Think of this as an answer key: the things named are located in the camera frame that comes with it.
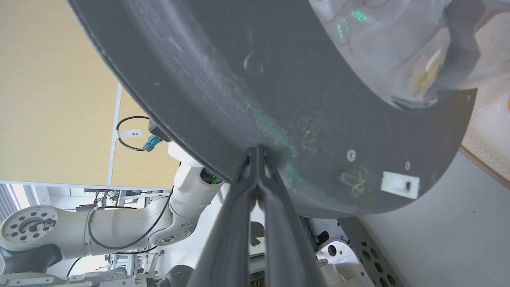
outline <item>white label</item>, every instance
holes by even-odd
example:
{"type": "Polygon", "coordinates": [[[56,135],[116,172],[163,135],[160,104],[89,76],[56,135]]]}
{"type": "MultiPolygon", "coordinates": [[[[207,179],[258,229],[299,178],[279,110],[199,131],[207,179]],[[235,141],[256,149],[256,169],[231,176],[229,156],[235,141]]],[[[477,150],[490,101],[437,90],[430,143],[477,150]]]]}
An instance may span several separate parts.
{"type": "Polygon", "coordinates": [[[142,137],[142,130],[128,130],[128,131],[118,131],[117,138],[130,138],[130,137],[142,137]]]}
{"type": "Polygon", "coordinates": [[[418,191],[420,189],[419,177],[382,172],[382,178],[382,191],[410,199],[418,198],[418,191]]]}

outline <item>screw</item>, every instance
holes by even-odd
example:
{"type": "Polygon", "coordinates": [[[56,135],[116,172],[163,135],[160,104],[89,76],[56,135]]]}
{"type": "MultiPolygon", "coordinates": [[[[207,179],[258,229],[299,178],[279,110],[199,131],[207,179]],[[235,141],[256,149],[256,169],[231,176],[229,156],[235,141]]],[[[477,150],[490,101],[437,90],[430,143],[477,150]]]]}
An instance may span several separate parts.
{"type": "Polygon", "coordinates": [[[348,150],[347,151],[347,160],[350,162],[353,162],[356,159],[356,151],[355,150],[348,150]]]}

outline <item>hole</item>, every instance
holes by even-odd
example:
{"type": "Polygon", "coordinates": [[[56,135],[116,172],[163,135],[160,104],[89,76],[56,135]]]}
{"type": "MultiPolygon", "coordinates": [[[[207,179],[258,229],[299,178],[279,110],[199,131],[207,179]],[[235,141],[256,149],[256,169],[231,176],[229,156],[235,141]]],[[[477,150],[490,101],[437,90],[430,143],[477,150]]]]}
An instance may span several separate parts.
{"type": "Polygon", "coordinates": [[[370,253],[372,253],[372,256],[374,256],[375,258],[379,258],[379,253],[375,251],[375,249],[370,248],[370,253]]]}
{"type": "Polygon", "coordinates": [[[327,252],[331,255],[331,256],[335,256],[337,254],[337,248],[333,245],[330,245],[328,248],[327,248],[327,252]]]}
{"type": "Polygon", "coordinates": [[[379,262],[375,263],[375,268],[379,271],[379,273],[382,273],[384,271],[383,267],[381,266],[381,264],[379,264],[379,262]]]}
{"type": "Polygon", "coordinates": [[[328,240],[329,240],[329,233],[327,233],[327,231],[323,231],[321,234],[319,234],[315,238],[315,243],[317,243],[317,245],[322,245],[323,243],[325,243],[328,240]]]}
{"type": "Polygon", "coordinates": [[[368,254],[368,252],[366,250],[363,250],[362,254],[366,260],[368,260],[368,261],[372,260],[372,257],[370,257],[370,254],[368,254]]]}
{"type": "Polygon", "coordinates": [[[387,278],[391,285],[395,286],[397,284],[395,279],[393,279],[393,276],[391,276],[390,274],[388,274],[387,278]]]}
{"type": "Polygon", "coordinates": [[[379,284],[381,287],[388,287],[388,283],[386,283],[386,280],[384,280],[382,277],[379,277],[379,284]]]}

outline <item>bolt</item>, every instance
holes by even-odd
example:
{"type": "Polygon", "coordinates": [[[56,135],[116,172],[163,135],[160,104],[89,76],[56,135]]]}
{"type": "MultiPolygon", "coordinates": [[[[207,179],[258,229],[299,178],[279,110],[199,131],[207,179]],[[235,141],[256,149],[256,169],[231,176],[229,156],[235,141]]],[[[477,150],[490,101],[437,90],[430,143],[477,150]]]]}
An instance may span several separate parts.
{"type": "Polygon", "coordinates": [[[356,160],[356,151],[355,150],[347,151],[347,160],[350,162],[353,162],[354,160],[356,160]]]}
{"type": "Polygon", "coordinates": [[[173,236],[169,236],[169,237],[165,237],[165,238],[161,239],[161,243],[172,242],[174,240],[175,240],[175,238],[173,236]]]}

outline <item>cable label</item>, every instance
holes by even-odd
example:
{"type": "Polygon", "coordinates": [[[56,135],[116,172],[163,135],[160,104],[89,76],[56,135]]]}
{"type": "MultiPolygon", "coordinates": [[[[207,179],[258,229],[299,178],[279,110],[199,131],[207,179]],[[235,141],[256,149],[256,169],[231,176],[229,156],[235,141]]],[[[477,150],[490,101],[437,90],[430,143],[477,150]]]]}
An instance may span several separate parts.
{"type": "Polygon", "coordinates": [[[128,131],[117,131],[117,138],[132,138],[132,137],[142,137],[142,130],[128,130],[128,131]]]}

